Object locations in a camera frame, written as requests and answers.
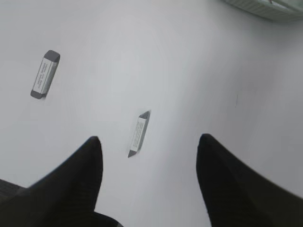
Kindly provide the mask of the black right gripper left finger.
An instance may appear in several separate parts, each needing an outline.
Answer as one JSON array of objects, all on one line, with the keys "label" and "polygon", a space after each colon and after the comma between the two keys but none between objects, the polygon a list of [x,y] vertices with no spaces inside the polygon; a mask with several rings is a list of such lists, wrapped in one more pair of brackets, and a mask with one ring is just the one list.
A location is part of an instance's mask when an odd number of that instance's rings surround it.
[{"label": "black right gripper left finger", "polygon": [[95,211],[103,175],[100,140],[90,137],[61,165],[29,187],[0,181],[2,227],[119,227]]}]

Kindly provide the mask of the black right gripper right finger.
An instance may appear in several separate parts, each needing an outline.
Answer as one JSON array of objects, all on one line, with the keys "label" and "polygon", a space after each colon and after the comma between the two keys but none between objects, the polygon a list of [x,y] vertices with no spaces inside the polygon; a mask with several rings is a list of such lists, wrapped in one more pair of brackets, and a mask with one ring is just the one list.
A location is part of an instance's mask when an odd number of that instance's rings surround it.
[{"label": "black right gripper right finger", "polygon": [[196,174],[213,227],[301,227],[303,200],[264,178],[211,134],[197,147]]}]

